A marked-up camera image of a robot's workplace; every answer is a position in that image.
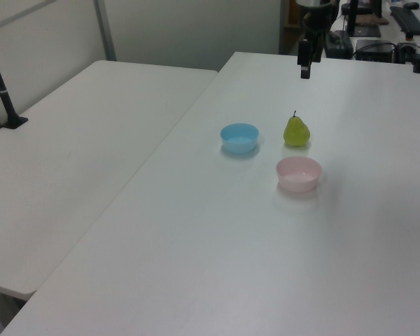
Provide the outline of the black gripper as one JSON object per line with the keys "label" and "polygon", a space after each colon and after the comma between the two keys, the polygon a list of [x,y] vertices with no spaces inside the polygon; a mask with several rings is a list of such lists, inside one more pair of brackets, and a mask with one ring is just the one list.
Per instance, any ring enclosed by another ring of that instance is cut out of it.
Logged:
{"label": "black gripper", "polygon": [[332,3],[302,6],[302,28],[305,34],[314,36],[311,43],[307,39],[303,39],[299,42],[297,64],[300,66],[301,78],[309,79],[311,62],[321,61],[323,52],[323,33],[330,31],[332,25]]}

